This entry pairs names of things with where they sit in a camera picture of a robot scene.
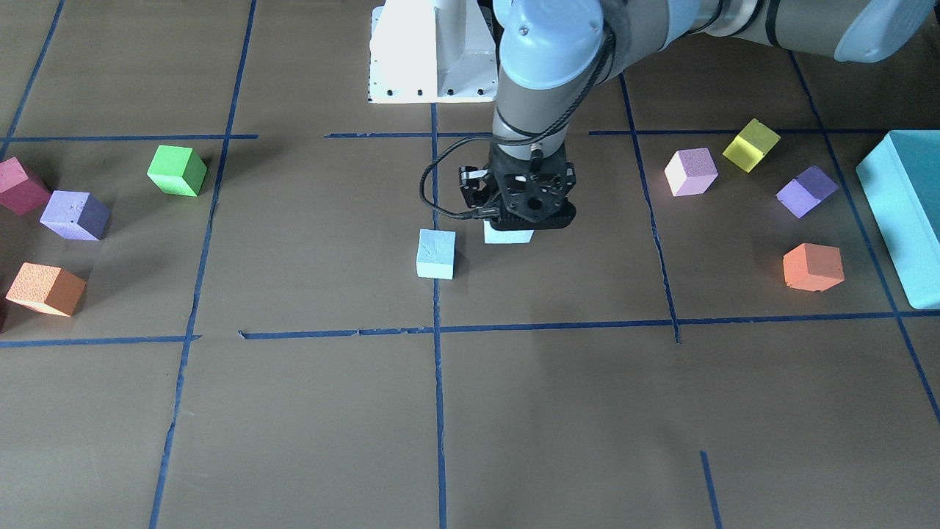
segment light orange block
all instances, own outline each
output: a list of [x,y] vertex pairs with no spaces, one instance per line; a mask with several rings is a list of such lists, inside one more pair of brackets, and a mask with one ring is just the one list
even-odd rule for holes
[[23,263],[7,299],[37,313],[71,316],[85,291],[85,282],[62,268]]
[[821,292],[845,281],[838,248],[804,243],[783,256],[787,286]]

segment gray floor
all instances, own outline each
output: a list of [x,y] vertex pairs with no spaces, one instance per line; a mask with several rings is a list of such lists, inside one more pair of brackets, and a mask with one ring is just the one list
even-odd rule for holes
[[[940,128],[936,22],[876,65],[676,42],[575,117],[570,228],[440,219],[435,284],[417,176],[492,108],[367,104],[378,3],[0,2],[3,158],[114,212],[84,243],[0,211],[4,292],[24,261],[88,281],[73,318],[3,308],[0,528],[940,526],[940,312],[854,174]],[[783,139],[754,172],[671,197],[673,152],[755,117]],[[147,179],[161,143],[198,198]],[[843,191],[797,220],[774,193],[813,164]],[[787,288],[802,242],[846,281]]]

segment white metal base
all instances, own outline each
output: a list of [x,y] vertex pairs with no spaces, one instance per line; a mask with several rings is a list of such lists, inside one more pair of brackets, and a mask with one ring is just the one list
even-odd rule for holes
[[486,103],[496,97],[493,15],[465,0],[463,54],[439,70],[437,41],[445,39],[427,0],[387,0],[372,11],[368,100],[378,104]]

